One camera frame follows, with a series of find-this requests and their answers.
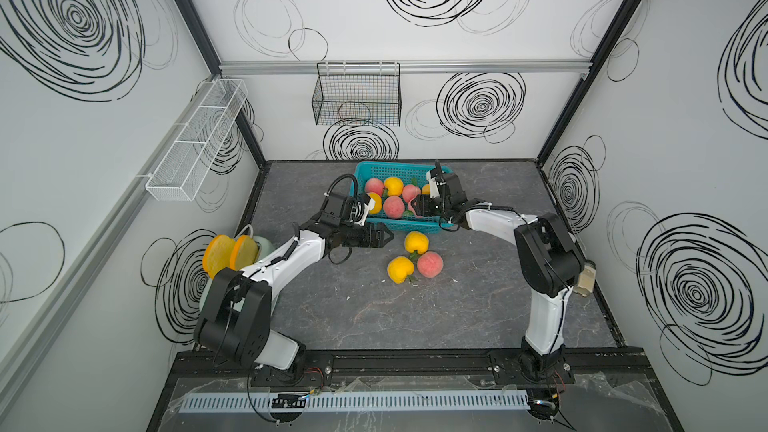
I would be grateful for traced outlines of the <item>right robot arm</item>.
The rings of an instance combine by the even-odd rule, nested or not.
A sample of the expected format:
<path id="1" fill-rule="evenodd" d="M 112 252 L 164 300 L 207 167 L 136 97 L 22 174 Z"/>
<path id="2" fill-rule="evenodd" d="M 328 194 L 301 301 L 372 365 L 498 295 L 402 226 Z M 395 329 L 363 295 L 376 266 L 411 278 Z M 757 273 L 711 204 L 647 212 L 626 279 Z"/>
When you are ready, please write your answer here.
<path id="1" fill-rule="evenodd" d="M 587 265 L 583 250 L 556 213 L 524 215 L 511 206 L 470 199 L 454 173 L 439 163 L 427 172 L 429 193 L 406 202 L 440 226 L 487 233 L 513 244 L 531 288 L 529 324 L 518 355 L 523 377 L 543 382 L 563 363 L 565 317 L 570 296 Z"/>

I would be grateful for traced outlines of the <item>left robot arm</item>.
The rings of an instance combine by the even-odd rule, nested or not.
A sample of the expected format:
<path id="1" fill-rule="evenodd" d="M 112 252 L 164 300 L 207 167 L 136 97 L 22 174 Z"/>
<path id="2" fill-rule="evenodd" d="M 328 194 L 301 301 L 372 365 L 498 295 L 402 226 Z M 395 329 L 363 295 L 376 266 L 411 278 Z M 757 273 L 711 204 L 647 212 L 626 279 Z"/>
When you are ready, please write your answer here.
<path id="1" fill-rule="evenodd" d="M 194 342 L 247 369 L 300 368 L 301 344 L 272 329 L 273 303 L 283 288 L 333 249 L 382 248 L 391 241 L 393 234 L 385 225 L 367 221 L 375 205 L 365 193 L 328 192 L 320 210 L 296 224 L 282 246 L 252 265 L 218 272 L 199 314 Z"/>

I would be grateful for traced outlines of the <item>pink peach bottom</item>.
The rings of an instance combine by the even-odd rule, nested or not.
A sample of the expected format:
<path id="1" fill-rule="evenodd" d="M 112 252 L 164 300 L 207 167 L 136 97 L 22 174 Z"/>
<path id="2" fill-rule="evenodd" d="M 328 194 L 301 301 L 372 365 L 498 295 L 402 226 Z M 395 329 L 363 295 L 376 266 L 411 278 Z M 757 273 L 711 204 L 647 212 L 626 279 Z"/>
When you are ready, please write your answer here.
<path id="1" fill-rule="evenodd" d="M 414 206 L 413 206 L 413 204 L 412 204 L 412 203 L 408 203 L 408 205 L 407 205 L 407 210 L 408 210 L 408 211 L 411 213 L 411 215 L 412 215 L 412 216 L 414 216 L 414 217 L 417 217 L 417 218 L 420 218 L 420 217 L 421 217 L 421 215 L 419 215 L 419 214 L 416 212 L 416 210 L 415 210 L 415 208 L 414 208 Z"/>

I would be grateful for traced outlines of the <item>yellow peach top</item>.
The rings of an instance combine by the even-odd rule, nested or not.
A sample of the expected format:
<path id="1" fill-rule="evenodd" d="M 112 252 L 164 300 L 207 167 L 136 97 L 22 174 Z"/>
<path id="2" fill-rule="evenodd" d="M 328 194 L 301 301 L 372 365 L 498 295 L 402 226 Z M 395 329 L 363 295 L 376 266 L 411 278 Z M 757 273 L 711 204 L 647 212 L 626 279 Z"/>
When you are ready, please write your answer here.
<path id="1" fill-rule="evenodd" d="M 421 232 L 411 231 L 404 239 L 404 247 L 411 261 L 417 261 L 429 250 L 429 238 Z"/>

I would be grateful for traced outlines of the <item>pink peach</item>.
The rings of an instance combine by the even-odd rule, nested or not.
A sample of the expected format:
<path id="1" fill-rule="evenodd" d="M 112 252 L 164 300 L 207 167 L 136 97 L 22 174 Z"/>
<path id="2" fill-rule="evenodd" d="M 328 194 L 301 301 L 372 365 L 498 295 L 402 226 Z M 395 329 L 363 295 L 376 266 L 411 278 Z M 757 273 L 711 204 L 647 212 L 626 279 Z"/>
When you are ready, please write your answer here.
<path id="1" fill-rule="evenodd" d="M 403 187 L 403 190 L 401 192 L 401 198 L 406 204 L 409 204 L 421 193 L 422 193 L 422 189 L 420 187 L 413 184 L 408 184 Z"/>
<path id="2" fill-rule="evenodd" d="M 413 206 L 413 204 L 412 204 L 412 203 L 408 203 L 408 205 L 407 205 L 407 210 L 408 210 L 408 211 L 411 213 L 411 215 L 412 215 L 412 216 L 414 216 L 414 217 L 417 217 L 417 218 L 420 218 L 420 217 L 421 217 L 421 215 L 419 215 L 419 214 L 416 212 L 416 210 L 415 210 L 415 208 L 414 208 L 414 206 Z"/>
<path id="3" fill-rule="evenodd" d="M 384 182 L 378 178 L 370 178 L 366 181 L 364 190 L 366 193 L 375 193 L 382 197 L 385 192 Z"/>
<path id="4" fill-rule="evenodd" d="M 406 206 L 400 196 L 390 196 L 383 202 L 382 210 L 387 218 L 397 220 L 403 217 Z"/>
<path id="5" fill-rule="evenodd" d="M 444 261 L 438 253 L 427 251 L 418 258 L 416 268 L 423 277 L 435 278 L 442 272 Z"/>

